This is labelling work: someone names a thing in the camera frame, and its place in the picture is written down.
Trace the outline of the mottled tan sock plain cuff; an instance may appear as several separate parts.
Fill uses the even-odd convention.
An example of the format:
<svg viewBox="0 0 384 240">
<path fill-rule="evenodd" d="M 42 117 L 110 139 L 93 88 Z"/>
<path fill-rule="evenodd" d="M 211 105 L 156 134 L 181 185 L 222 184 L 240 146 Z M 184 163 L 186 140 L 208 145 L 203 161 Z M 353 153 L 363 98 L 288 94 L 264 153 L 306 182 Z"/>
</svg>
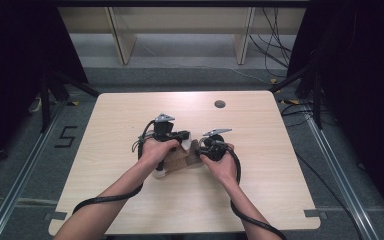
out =
<svg viewBox="0 0 384 240">
<path fill-rule="evenodd" d="M 201 162 L 199 156 L 189 152 L 170 152 L 153 171 L 153 176 L 157 179 L 163 178 L 166 175 L 187 168 Z"/>
</svg>

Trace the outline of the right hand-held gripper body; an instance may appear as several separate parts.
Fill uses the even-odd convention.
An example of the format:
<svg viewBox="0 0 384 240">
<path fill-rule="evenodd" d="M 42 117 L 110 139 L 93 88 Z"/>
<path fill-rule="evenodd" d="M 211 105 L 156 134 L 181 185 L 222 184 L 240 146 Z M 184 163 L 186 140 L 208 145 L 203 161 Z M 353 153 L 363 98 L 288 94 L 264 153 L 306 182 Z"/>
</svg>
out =
<svg viewBox="0 0 384 240">
<path fill-rule="evenodd" d="M 201 146 L 210 146 L 211 150 L 208 153 L 203 153 L 208 156 L 212 161 L 220 161 L 228 149 L 222 133 L 230 132 L 231 128 L 227 129 L 213 129 L 203 134 L 201 139 Z"/>
</svg>

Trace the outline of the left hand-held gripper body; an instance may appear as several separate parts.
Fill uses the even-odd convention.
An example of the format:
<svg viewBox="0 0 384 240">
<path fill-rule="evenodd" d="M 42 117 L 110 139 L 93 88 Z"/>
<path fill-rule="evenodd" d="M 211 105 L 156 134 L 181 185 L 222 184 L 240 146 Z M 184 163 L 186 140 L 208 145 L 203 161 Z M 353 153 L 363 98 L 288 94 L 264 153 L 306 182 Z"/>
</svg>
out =
<svg viewBox="0 0 384 240">
<path fill-rule="evenodd" d="M 168 141 L 171 139 L 173 129 L 174 117 L 161 113 L 154 120 L 154 134 L 153 137 L 160 142 Z"/>
</svg>

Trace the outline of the aluminium floor rail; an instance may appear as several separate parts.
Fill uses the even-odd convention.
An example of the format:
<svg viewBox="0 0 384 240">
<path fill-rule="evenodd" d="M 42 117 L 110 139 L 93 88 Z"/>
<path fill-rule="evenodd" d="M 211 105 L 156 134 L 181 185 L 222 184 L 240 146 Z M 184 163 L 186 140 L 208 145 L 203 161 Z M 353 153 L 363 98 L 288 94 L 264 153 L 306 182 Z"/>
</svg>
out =
<svg viewBox="0 0 384 240">
<path fill-rule="evenodd" d="M 343 205 L 347 215 L 351 218 L 352 223 L 356 227 L 357 235 L 360 240 L 380 240 L 373 221 L 370 219 L 367 211 L 364 209 L 362 202 L 357 196 L 355 189 L 352 187 L 349 178 L 334 153 L 330 142 L 328 141 L 324 130 L 316 123 L 316 115 L 313 109 L 308 105 L 304 105 L 302 110 L 308 117 L 309 128 L 329 166 L 330 172 L 335 179 L 337 187 L 341 193 Z"/>
<path fill-rule="evenodd" d="M 32 172 L 34 171 L 38 159 L 41 156 L 65 106 L 65 102 L 58 102 L 55 105 L 50 123 L 43 131 L 40 132 L 31 152 L 28 155 L 28 158 L 25 160 L 21 170 L 19 171 L 17 178 L 14 180 L 6 196 L 0 201 L 0 235 L 2 234 L 12 212 L 14 211 L 18 199 L 21 196 Z"/>
</svg>

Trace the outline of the person's left hand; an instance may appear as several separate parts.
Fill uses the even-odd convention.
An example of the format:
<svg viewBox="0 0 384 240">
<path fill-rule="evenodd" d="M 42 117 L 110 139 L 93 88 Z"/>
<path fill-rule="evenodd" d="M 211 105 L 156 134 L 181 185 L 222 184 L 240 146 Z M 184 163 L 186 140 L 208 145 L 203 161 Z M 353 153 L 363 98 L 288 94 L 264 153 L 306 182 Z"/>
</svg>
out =
<svg viewBox="0 0 384 240">
<path fill-rule="evenodd" d="M 157 165 L 166 157 L 169 151 L 173 148 L 177 148 L 178 146 L 179 142 L 177 140 L 159 142 L 154 138 L 149 138 L 143 145 L 139 165 L 143 169 L 155 169 Z"/>
</svg>

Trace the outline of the mottled tan sock labelled cuff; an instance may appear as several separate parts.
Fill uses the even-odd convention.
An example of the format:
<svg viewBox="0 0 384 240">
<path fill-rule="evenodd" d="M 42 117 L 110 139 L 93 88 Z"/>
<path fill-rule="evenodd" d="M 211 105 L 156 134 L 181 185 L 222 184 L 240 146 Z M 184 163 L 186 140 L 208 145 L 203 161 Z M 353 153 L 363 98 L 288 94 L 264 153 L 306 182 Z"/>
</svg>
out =
<svg viewBox="0 0 384 240">
<path fill-rule="evenodd" d="M 183 141 L 166 155 L 163 160 L 163 170 L 171 173 L 200 163 L 198 149 L 197 139 Z"/>
</svg>

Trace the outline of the light wooden shelf unit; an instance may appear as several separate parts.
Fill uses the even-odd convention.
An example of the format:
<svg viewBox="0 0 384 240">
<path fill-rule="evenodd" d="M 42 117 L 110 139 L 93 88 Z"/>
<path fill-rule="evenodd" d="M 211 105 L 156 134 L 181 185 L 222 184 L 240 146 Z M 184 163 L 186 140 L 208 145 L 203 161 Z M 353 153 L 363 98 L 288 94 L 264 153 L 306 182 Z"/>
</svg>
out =
<svg viewBox="0 0 384 240">
<path fill-rule="evenodd" d="M 228 34 L 236 61 L 245 63 L 248 37 L 274 28 L 295 35 L 304 11 L 292 7 L 60 7 L 70 33 L 110 34 L 126 65 L 139 34 Z"/>
</svg>

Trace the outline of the person's right hand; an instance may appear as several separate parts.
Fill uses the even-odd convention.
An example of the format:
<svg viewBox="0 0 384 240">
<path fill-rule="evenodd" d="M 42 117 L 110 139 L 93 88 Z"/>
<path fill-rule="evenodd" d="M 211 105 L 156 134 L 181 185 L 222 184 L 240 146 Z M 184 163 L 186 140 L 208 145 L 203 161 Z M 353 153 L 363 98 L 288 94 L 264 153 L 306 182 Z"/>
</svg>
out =
<svg viewBox="0 0 384 240">
<path fill-rule="evenodd" d="M 227 144 L 228 149 L 220 161 L 202 160 L 214 176 L 214 178 L 223 186 L 238 184 L 237 182 L 237 167 L 234 157 L 230 150 L 234 150 L 234 146 Z"/>
</svg>

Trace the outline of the dark curtain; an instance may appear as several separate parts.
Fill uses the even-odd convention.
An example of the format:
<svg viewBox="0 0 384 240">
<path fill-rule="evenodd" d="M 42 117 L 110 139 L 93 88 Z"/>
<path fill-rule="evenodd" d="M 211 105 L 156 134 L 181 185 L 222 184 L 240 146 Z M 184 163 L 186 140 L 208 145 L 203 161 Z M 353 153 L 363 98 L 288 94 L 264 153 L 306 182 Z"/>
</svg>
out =
<svg viewBox="0 0 384 240">
<path fill-rule="evenodd" d="M 309 0 L 293 47 L 294 74 L 326 42 L 322 88 L 384 200 L 384 0 Z"/>
<path fill-rule="evenodd" d="M 27 115 L 47 71 L 87 81 L 60 12 L 29 0 L 0 0 L 0 151 Z"/>
</svg>

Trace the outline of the black metal stand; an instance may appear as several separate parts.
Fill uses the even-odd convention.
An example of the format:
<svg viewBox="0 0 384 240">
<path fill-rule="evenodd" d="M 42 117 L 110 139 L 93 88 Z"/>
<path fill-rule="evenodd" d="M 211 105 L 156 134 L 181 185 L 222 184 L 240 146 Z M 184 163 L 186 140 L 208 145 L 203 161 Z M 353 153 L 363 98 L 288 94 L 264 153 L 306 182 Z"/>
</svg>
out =
<svg viewBox="0 0 384 240">
<path fill-rule="evenodd" d="M 85 83 L 79 82 L 69 75 L 60 71 L 45 72 L 40 79 L 40 99 L 42 104 L 42 132 L 45 132 L 51 124 L 51 110 L 49 94 L 52 93 L 57 101 L 67 101 L 69 93 L 65 85 L 71 85 L 75 88 L 91 95 L 98 97 L 100 92 L 88 86 Z"/>
<path fill-rule="evenodd" d="M 313 118 L 316 126 L 321 129 L 321 80 L 320 75 L 318 74 L 319 65 L 315 62 L 308 63 L 301 70 L 296 73 L 286 77 L 283 81 L 278 84 L 275 84 L 269 89 L 271 93 L 275 93 L 284 87 L 292 84 L 293 82 L 299 80 L 300 83 L 296 89 L 296 96 L 299 99 L 307 98 L 309 95 L 312 95 L 313 102 Z"/>
</svg>

